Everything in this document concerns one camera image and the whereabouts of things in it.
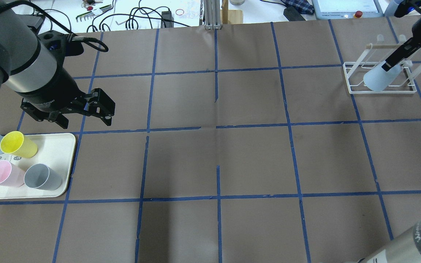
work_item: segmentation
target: yellow cup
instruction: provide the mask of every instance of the yellow cup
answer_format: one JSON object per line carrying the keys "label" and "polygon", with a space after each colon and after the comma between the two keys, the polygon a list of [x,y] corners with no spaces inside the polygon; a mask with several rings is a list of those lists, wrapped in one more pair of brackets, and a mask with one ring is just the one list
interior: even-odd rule
{"label": "yellow cup", "polygon": [[37,145],[20,131],[7,133],[0,143],[1,151],[10,155],[31,158],[37,153]]}

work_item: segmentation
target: screen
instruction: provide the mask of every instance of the screen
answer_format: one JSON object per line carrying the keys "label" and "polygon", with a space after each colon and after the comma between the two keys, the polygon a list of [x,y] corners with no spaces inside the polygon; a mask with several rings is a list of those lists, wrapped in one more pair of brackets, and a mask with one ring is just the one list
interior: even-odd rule
{"label": "screen", "polygon": [[321,13],[378,13],[374,0],[318,0]]}

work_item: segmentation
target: wire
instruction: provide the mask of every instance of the wire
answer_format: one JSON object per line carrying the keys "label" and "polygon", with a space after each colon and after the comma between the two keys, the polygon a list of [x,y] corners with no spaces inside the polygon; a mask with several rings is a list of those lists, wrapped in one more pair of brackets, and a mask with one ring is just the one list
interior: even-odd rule
{"label": "wire", "polygon": [[129,13],[129,15],[132,15],[132,18],[134,19],[135,17],[136,17],[136,13],[139,11],[141,11],[141,10],[144,10],[144,9],[148,9],[148,10],[151,10],[150,12],[146,12],[146,11],[144,11],[145,12],[145,15],[147,15],[147,18],[149,19],[149,23],[150,23],[150,26],[151,26],[151,28],[153,28],[153,25],[152,25],[152,19],[151,19],[151,17],[150,17],[150,15],[149,14],[151,14],[152,12],[155,12],[155,13],[157,13],[157,15],[159,15],[160,16],[160,20],[162,20],[163,21],[163,17],[162,17],[162,15],[159,13],[159,12],[157,12],[157,8],[156,9],[152,9],[152,8],[150,8],[150,7],[134,7],[133,9],[131,9],[131,11],[130,11],[130,13]]}
{"label": "wire", "polygon": [[97,15],[96,17],[94,17],[94,19],[92,20],[92,30],[95,32],[95,31],[98,31],[98,28],[94,25],[94,21],[95,21],[95,19],[97,18],[97,17],[100,17],[100,16],[102,16],[103,14],[105,14],[105,13],[107,13],[108,11],[110,11],[110,10],[112,10],[112,9],[114,9],[115,8],[115,0],[112,0],[111,1],[111,8],[109,9],[109,10],[107,10],[107,11],[105,11],[105,12],[103,12],[103,13],[101,13],[100,15]]}
{"label": "wire", "polygon": [[[139,0],[139,3],[137,3],[137,6],[139,7],[139,8],[141,8],[141,1],[142,0]],[[171,10],[170,10],[170,8],[169,7],[166,7],[166,6],[164,6],[164,5],[162,5],[161,7],[157,7],[156,9],[154,9],[154,10],[157,10],[157,9],[159,9],[159,8],[166,8],[166,9],[168,9],[170,12],[171,12]],[[150,14],[150,13],[152,13],[152,11],[151,12],[149,12],[149,13],[147,13],[147,12],[145,12],[144,10],[141,10],[140,11],[140,13],[142,14],[142,15],[147,15],[147,14]]]}
{"label": "wire", "polygon": [[32,15],[35,15],[35,8],[33,8],[33,7],[32,7],[32,9],[33,9],[33,11],[32,11]]}
{"label": "wire", "polygon": [[[100,24],[102,24],[102,23],[103,23],[103,21],[104,21],[105,19],[107,19],[107,18],[109,18],[109,17],[111,17],[111,16],[114,16],[114,15],[127,15],[127,16],[129,16],[129,17],[131,17],[131,16],[132,16],[132,15],[130,15],[130,14],[112,14],[112,15],[108,15],[107,17],[105,17],[105,18],[102,20],[102,22],[100,22]],[[149,17],[146,17],[146,16],[137,16],[137,15],[136,15],[136,17],[137,17],[137,18],[149,18]],[[169,19],[166,19],[166,18],[150,17],[150,19],[164,20],[164,21],[166,21],[166,22],[173,22],[173,23],[175,23],[175,24],[179,24],[179,25],[182,25],[182,26],[185,26],[185,27],[189,27],[189,25],[186,25],[186,24],[183,24],[183,23],[180,23],[180,22],[176,22],[176,21],[173,21],[173,20],[169,20]]]}
{"label": "wire", "polygon": [[[0,6],[0,14],[9,10],[9,9],[11,9],[11,8],[13,8],[13,7],[17,7],[18,5],[28,5],[30,7],[33,7],[38,12],[42,13],[42,15],[45,15],[45,17],[48,17],[48,19],[50,19],[55,24],[57,24],[62,30],[72,34],[75,37],[78,36],[76,33],[72,32],[71,30],[66,28],[62,23],[55,20],[51,15],[49,15],[47,12],[45,12],[43,9],[41,9],[38,5],[35,5],[34,3],[26,1],[26,0],[17,0],[17,1],[11,2],[11,3],[8,3],[6,5]],[[98,50],[100,52],[107,52],[108,51],[108,47],[107,47],[107,45],[105,45],[104,42],[102,42],[102,41],[100,41],[96,38],[92,38],[92,37],[90,37],[89,39],[95,39],[95,41],[94,40],[86,41],[86,42],[84,42],[86,45],[88,45],[88,46],[92,47],[93,49]],[[90,43],[90,42],[99,43],[100,46],[103,47],[103,49],[94,45],[94,44],[92,44],[92,43]]]}
{"label": "wire", "polygon": [[105,31],[105,27],[108,28],[108,31],[111,31],[110,27],[107,24],[102,24],[102,31]]}
{"label": "wire", "polygon": [[[62,13],[67,18],[67,21],[69,22],[69,30],[72,30],[71,21],[69,20],[69,17],[65,13],[61,12],[60,10],[56,10],[56,9],[44,9],[44,10]],[[50,23],[51,23],[50,30],[53,30],[53,22],[51,20],[50,20]]]}
{"label": "wire", "polygon": [[287,7],[286,5],[284,5],[283,3],[277,3],[277,2],[270,2],[270,1],[266,1],[266,0],[259,0],[261,2],[266,2],[266,3],[271,3],[271,4],[277,4],[277,5],[282,5],[283,7]]}

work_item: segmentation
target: white tray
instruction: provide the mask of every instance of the white tray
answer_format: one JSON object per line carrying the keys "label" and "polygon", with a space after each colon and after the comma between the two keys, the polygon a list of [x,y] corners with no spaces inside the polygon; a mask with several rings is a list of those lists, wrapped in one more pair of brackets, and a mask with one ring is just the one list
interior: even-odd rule
{"label": "white tray", "polygon": [[20,187],[0,186],[0,199],[13,198],[53,198],[62,195],[67,189],[72,158],[76,149],[76,137],[71,133],[27,135],[38,146],[32,158],[21,158],[2,154],[0,160],[8,160],[26,171],[30,166],[44,163],[63,178],[60,187],[54,191],[33,189],[23,184]]}

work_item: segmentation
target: power adapter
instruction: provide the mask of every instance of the power adapter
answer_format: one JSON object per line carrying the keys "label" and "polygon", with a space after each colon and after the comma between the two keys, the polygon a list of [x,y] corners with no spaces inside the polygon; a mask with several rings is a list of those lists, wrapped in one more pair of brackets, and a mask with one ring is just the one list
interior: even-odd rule
{"label": "power adapter", "polygon": [[162,11],[162,17],[164,19],[170,20],[170,21],[166,21],[166,20],[162,20],[162,23],[160,25],[160,28],[172,28],[173,27],[173,15],[171,11]]}

